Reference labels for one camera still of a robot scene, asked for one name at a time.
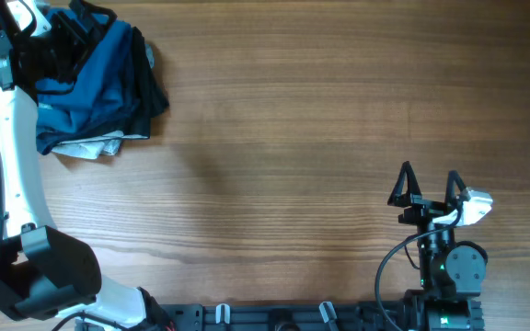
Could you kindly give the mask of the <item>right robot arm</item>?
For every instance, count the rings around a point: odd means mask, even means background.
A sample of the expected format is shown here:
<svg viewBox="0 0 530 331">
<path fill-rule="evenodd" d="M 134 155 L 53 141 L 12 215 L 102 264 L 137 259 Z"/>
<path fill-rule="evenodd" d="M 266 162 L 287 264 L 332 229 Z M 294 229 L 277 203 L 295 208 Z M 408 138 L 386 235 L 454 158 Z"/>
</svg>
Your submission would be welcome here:
<svg viewBox="0 0 530 331">
<path fill-rule="evenodd" d="M 374 300 L 388 330 L 478 330 L 483 326 L 476 312 L 488 253 L 471 241 L 456 241 L 455 229 L 482 220 L 491 210 L 492 196 L 467 186 L 457 171 L 448 173 L 444 200 L 422 196 L 410 162 L 402 164 L 387 204 L 403 212 L 398 222 L 413 225 L 417 233 L 395 245 L 382 259 L 374 280 Z M 421 287 L 408 290 L 390 313 L 381 298 L 383 270 L 399 251 L 415 243 Z"/>
</svg>

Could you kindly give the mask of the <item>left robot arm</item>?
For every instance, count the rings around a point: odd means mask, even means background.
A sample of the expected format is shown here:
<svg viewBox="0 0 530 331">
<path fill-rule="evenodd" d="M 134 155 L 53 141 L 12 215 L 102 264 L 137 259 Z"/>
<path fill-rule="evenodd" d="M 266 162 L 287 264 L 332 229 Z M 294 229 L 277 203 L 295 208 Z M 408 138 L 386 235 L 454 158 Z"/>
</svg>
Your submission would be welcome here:
<svg viewBox="0 0 530 331">
<path fill-rule="evenodd" d="M 168 330 L 168 314 L 146 290 L 104 277 L 91 247 L 57 229 L 41 184 L 36 84 L 74 86 L 116 15 L 87 1 L 51 18 L 33 1 L 21 6 L 26 25 L 0 1 L 0 312 L 14 321 Z"/>
</svg>

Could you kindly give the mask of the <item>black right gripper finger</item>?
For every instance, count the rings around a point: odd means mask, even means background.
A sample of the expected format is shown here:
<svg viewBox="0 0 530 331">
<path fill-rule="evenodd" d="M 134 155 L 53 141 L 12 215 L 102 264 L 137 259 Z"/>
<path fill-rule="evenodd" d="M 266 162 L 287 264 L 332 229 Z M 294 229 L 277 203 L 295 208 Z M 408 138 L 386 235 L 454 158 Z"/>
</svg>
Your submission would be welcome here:
<svg viewBox="0 0 530 331">
<path fill-rule="evenodd" d="M 397 182 L 387 201 L 388 206 L 410 207 L 422 199 L 422 193 L 410 161 L 402 164 Z"/>
<path fill-rule="evenodd" d="M 449 206 L 455 206 L 457 204 L 456 192 L 462 193 L 466 189 L 466 184 L 458 174 L 456 170 L 451 170 L 448 173 L 445 190 L 444 202 Z"/>
</svg>

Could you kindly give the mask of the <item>blue polo shirt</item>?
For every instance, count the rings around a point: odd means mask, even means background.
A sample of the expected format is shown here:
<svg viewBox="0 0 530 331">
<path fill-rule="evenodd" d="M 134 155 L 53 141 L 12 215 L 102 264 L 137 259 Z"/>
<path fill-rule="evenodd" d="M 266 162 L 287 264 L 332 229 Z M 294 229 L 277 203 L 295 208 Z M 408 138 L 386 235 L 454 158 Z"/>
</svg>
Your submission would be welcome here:
<svg viewBox="0 0 530 331">
<path fill-rule="evenodd" d="M 77 98 L 77 106 L 85 108 L 103 97 L 134 95 L 132 58 L 133 27 L 117 20 L 96 47 L 77 76 L 74 90 L 62 96 L 38 95 L 53 105 L 68 105 L 68 98 Z"/>
</svg>

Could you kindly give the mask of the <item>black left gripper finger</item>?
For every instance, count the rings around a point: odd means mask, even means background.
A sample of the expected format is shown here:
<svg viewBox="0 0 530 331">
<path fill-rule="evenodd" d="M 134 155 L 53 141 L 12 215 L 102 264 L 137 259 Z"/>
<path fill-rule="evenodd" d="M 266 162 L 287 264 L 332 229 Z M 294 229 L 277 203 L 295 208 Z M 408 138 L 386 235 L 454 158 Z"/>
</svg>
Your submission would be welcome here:
<svg viewBox="0 0 530 331">
<path fill-rule="evenodd" d="M 52 24 L 52 46 L 59 53 L 90 52 L 89 32 L 77 20 L 65 12 L 55 12 L 50 20 Z"/>
<path fill-rule="evenodd" d="M 89 41 L 101 41 L 117 19 L 112 10 L 85 0 L 72 0 L 69 8 L 75 13 Z"/>
</svg>

